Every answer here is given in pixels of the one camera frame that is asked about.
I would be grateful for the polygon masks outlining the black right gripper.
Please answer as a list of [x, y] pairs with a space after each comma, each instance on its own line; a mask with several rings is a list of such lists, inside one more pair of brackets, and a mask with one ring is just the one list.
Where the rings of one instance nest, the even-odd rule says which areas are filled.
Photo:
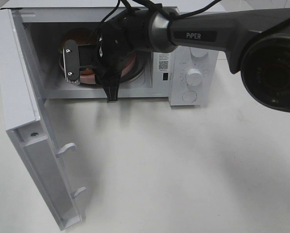
[[[107, 102], [118, 101], [121, 73], [128, 57], [135, 53], [127, 39], [126, 14], [118, 14], [101, 23], [96, 29], [96, 80], [103, 80]], [[78, 44], [67, 40], [63, 47], [65, 79], [80, 84], [80, 58]]]

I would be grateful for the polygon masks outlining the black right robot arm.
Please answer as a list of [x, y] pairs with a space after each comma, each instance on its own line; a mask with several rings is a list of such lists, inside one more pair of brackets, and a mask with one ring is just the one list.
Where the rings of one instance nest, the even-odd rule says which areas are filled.
[[157, 4], [124, 10], [98, 29], [96, 44], [65, 42], [65, 79], [78, 84], [81, 70], [91, 69], [108, 101], [117, 101], [134, 51], [169, 53], [178, 46], [224, 52], [230, 72], [241, 74], [257, 102], [290, 113], [290, 8], [190, 17]]

